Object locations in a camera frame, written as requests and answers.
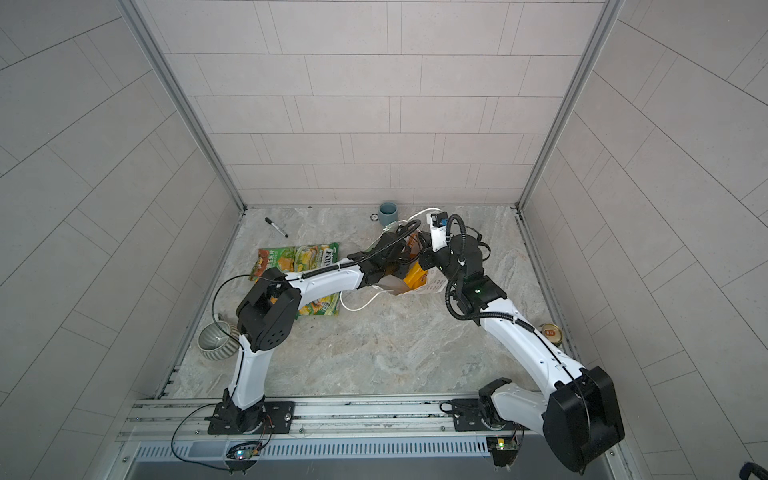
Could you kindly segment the orange snack packet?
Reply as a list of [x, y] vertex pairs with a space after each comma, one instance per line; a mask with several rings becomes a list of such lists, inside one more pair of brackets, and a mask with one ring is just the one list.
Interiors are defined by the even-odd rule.
[[408, 291], [417, 290], [423, 287], [428, 280], [428, 272], [425, 271], [418, 262], [410, 265], [410, 268], [403, 281]]

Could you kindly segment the white printed paper bag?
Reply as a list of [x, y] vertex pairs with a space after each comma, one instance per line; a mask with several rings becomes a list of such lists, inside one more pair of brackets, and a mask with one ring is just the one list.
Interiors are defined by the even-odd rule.
[[382, 294], [408, 296], [442, 293], [448, 283], [443, 274], [435, 268], [426, 270], [419, 263], [421, 254], [432, 252], [430, 235], [422, 230], [417, 230], [407, 238], [405, 246], [406, 248], [401, 253], [401, 257], [406, 261], [404, 265], [400, 265], [397, 271], [382, 277], [377, 283], [362, 286], [363, 289], [374, 291], [366, 302], [358, 307], [349, 306], [345, 302], [345, 295], [351, 294], [351, 291], [343, 291], [339, 294], [341, 307], [349, 312], [359, 312]]

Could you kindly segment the green snack packet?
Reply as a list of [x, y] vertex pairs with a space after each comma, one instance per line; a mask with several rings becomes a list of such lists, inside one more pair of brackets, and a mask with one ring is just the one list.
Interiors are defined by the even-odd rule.
[[338, 261], [339, 244], [298, 246], [294, 256], [294, 271], [304, 272], [330, 266]]

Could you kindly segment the green corn chips bag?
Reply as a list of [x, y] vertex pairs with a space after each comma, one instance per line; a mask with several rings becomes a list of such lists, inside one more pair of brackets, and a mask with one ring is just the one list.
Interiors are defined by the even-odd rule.
[[295, 246], [259, 249], [249, 280], [257, 281], [270, 268], [295, 272], [296, 252]]

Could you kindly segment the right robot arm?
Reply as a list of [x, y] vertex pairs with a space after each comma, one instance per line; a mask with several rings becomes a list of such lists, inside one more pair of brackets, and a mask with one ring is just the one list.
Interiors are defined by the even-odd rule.
[[483, 268], [478, 241], [467, 234], [432, 231], [419, 260], [446, 278], [448, 313], [471, 321], [506, 347], [539, 391], [498, 379], [479, 393], [486, 422], [515, 422], [544, 437], [555, 457], [581, 472], [622, 441], [625, 430], [611, 377], [600, 367], [586, 369], [536, 327]]

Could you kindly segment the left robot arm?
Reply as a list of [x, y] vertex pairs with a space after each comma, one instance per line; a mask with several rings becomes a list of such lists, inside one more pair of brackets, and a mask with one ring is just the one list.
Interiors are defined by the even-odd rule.
[[272, 351], [287, 339], [299, 310], [329, 295], [371, 287], [409, 266], [407, 239], [420, 225], [412, 220], [384, 232], [369, 250], [325, 267], [290, 273], [276, 267], [266, 270], [236, 309], [237, 367], [208, 431], [249, 434], [265, 426], [265, 381]]

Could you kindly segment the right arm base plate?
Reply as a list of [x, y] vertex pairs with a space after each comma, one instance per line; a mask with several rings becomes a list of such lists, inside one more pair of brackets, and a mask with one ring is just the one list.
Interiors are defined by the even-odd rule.
[[516, 422], [486, 420], [477, 398], [451, 399], [442, 402], [439, 408], [452, 419], [457, 432], [527, 431], [526, 427]]

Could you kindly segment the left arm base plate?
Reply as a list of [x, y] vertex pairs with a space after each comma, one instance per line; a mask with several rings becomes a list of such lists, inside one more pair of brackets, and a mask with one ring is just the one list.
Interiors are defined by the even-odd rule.
[[207, 416], [209, 435], [287, 434], [293, 421], [295, 403], [261, 401], [242, 410], [233, 403], [218, 403]]

